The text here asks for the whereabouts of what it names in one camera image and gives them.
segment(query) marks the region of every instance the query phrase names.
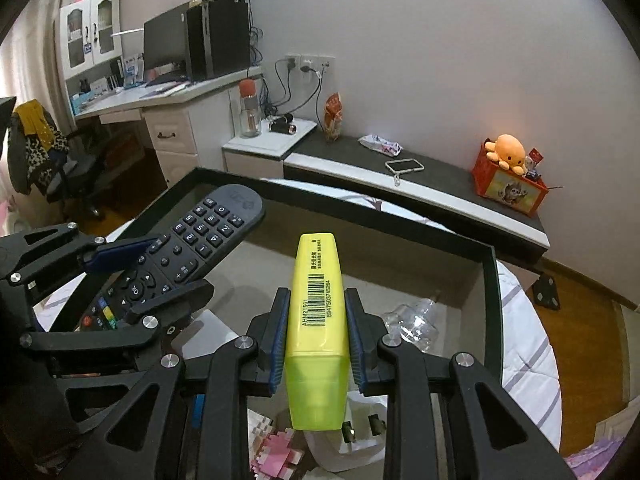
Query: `yellow cloth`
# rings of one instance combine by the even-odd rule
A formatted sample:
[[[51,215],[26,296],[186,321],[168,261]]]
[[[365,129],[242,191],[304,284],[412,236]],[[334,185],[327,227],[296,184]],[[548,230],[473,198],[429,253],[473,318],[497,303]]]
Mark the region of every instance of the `yellow cloth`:
[[[49,123],[44,118],[42,105],[36,99],[27,101],[16,107],[25,135],[37,135],[46,152],[53,144],[54,136]]]

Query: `orange octopus plush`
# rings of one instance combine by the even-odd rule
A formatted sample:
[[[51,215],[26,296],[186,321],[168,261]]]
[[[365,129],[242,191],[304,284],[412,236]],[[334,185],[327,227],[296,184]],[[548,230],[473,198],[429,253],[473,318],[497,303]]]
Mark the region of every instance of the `orange octopus plush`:
[[[497,162],[504,170],[513,170],[519,176],[525,174],[524,148],[518,139],[510,135],[501,135],[495,142],[486,142],[486,158]]]

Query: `ok button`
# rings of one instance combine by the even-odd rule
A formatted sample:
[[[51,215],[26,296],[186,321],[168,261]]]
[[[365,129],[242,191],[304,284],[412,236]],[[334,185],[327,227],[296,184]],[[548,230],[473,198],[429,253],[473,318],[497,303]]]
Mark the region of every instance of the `ok button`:
[[[145,293],[145,288],[138,280],[131,282],[127,289],[127,296],[131,301],[139,300]]]

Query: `cartoon picture on box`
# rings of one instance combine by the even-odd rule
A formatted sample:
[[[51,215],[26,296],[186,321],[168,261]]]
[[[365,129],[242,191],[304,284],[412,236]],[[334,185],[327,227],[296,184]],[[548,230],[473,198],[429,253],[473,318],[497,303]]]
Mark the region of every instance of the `cartoon picture on box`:
[[[540,190],[527,182],[515,180],[508,173],[497,171],[486,190],[486,195],[520,211],[529,212]]]

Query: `yellow highlighter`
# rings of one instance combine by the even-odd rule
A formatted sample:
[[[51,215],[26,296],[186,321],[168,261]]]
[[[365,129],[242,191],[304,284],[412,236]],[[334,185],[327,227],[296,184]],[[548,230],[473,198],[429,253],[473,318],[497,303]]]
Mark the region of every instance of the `yellow highlighter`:
[[[285,371],[295,430],[340,430],[349,377],[349,334],[340,261],[331,233],[298,243]]]

